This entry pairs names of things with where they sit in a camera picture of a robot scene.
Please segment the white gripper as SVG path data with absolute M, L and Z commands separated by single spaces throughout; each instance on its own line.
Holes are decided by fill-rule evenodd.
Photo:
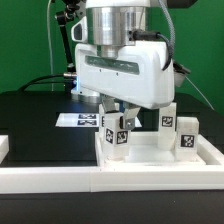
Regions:
M 71 29 L 76 43 L 77 81 L 74 93 L 83 98 L 101 96 L 106 113 L 117 111 L 114 98 L 123 101 L 120 128 L 133 130 L 140 107 L 158 109 L 174 99 L 171 46 L 157 32 L 142 32 L 143 38 L 122 46 L 114 58 L 98 54 L 98 46 L 87 42 L 87 19 Z

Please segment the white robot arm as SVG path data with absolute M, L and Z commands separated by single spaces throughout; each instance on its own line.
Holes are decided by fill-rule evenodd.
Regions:
M 75 58 L 75 93 L 98 96 L 104 110 L 115 113 L 124 103 L 120 127 L 134 128 L 141 108 L 171 104 L 178 77 L 189 72 L 174 61 L 175 29 L 169 11 L 197 0 L 62 0 L 63 21 L 77 17 L 71 29 Z

